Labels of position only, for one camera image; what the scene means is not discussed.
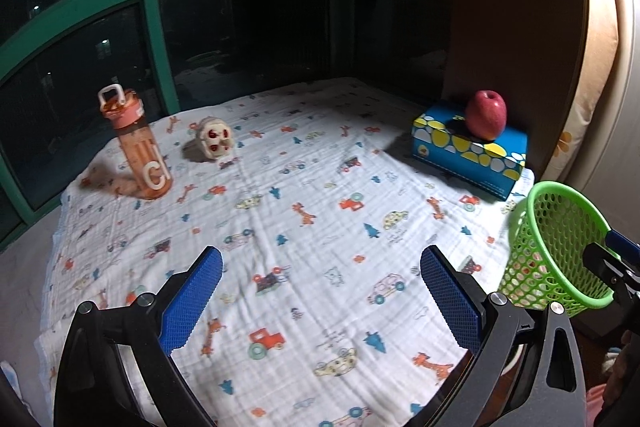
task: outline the tissue box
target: tissue box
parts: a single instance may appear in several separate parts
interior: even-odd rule
[[[414,120],[413,156],[505,201],[524,169],[527,135],[508,127],[493,142],[471,136],[464,111],[438,102]]]

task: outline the hand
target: hand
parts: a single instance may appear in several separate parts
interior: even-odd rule
[[[603,409],[613,405],[613,403],[620,398],[622,391],[624,391],[624,380],[627,367],[628,355],[628,343],[631,341],[631,331],[625,331],[622,335],[622,351],[616,358],[616,362],[613,363],[612,373],[607,380],[607,385],[602,394],[602,400],[604,402]]]

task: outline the bottle handle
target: bottle handle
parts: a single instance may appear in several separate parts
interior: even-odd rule
[[[100,91],[98,91],[98,100],[100,101],[100,107],[103,107],[106,103],[104,100],[104,94],[112,90],[115,90],[118,93],[118,103],[120,105],[124,105],[125,102],[127,102],[122,86],[120,84],[111,84],[111,86],[103,87]]]

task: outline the white patterned cloth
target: white patterned cloth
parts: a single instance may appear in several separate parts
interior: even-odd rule
[[[63,194],[47,273],[42,380],[52,401],[76,306],[119,307],[157,292],[207,246],[225,272],[173,358],[221,427],[401,426],[464,355],[419,275],[436,244],[487,291],[509,255],[511,200],[410,156],[424,110],[354,79],[296,84],[199,108],[153,125],[174,177],[141,201],[116,190],[117,140]],[[234,130],[233,153],[198,162],[205,116]],[[162,425],[130,351],[145,416]]]

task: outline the orange flower on curtain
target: orange flower on curtain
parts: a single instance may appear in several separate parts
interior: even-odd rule
[[[569,144],[571,143],[572,139],[573,137],[571,136],[570,132],[562,131],[562,134],[560,135],[560,139],[556,144],[556,150],[554,150],[555,158],[557,158],[561,152],[564,152],[564,153],[569,152]]]

